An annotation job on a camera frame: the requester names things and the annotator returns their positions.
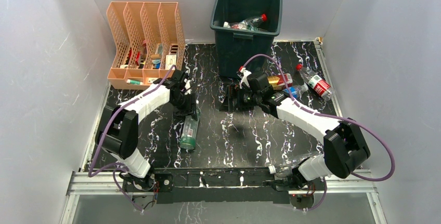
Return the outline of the green tea bottle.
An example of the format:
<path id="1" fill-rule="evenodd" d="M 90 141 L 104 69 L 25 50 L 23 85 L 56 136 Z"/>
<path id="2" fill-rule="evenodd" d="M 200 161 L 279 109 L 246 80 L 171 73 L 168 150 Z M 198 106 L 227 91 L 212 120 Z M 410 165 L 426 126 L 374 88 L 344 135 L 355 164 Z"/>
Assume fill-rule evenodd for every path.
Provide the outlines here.
<path id="1" fill-rule="evenodd" d="M 195 121 L 191 115 L 186 116 L 183 131 L 179 140 L 181 149 L 193 150 L 196 147 L 196 136 L 200 121 Z"/>

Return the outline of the blue label clear bottle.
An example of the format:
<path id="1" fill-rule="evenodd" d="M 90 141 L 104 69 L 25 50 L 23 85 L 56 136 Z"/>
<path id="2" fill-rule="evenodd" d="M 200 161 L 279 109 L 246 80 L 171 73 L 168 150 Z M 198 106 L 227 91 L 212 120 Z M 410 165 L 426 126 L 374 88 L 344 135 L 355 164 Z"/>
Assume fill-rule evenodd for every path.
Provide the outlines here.
<path id="1" fill-rule="evenodd" d="M 293 85 L 289 88 L 285 88 L 282 90 L 287 96 L 289 96 L 289 93 L 292 94 L 293 98 L 295 99 L 301 99 L 302 94 L 306 91 L 308 91 L 308 85 Z"/>

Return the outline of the red label water bottle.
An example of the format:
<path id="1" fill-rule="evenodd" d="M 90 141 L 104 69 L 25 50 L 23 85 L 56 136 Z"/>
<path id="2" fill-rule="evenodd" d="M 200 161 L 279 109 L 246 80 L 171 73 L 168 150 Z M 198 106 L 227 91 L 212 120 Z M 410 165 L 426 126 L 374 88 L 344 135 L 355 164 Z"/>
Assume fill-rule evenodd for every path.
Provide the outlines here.
<path id="1" fill-rule="evenodd" d="M 248 30 L 259 31 L 260 26 L 267 21 L 266 14 L 261 14 L 255 17 L 249 17 L 241 21 Z"/>

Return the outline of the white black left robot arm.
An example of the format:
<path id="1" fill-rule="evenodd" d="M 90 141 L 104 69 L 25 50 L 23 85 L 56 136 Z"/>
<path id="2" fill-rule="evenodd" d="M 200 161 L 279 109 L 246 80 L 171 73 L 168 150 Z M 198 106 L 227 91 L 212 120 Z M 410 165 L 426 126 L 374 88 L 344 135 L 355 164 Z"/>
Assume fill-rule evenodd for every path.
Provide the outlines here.
<path id="1" fill-rule="evenodd" d="M 152 190 L 155 176 L 149 160 L 138 149 L 138 126 L 150 113 L 168 103 L 174 107 L 176 117 L 199 118 L 191 79 L 184 71 L 171 68 L 164 78 L 156 79 L 135 97 L 116 107 L 106 105 L 98 126 L 94 158 L 100 151 L 109 153 L 123 170 L 124 181 L 139 190 Z"/>

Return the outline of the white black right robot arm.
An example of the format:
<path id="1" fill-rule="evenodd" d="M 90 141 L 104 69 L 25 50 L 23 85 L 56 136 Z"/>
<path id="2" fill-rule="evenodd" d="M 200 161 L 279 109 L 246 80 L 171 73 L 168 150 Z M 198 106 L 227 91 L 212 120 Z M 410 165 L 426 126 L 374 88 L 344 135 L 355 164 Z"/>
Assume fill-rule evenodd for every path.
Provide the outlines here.
<path id="1" fill-rule="evenodd" d="M 352 119 L 341 120 L 321 114 L 298 102 L 300 90 L 286 87 L 276 90 L 266 74 L 245 70 L 239 82 L 228 84 L 221 111 L 248 111 L 259 107 L 263 112 L 292 123 L 322 144 L 322 153 L 302 158 L 296 165 L 270 167 L 275 180 L 272 187 L 305 190 L 315 179 L 331 175 L 341 179 L 354 172 L 371 153 L 360 126 Z"/>

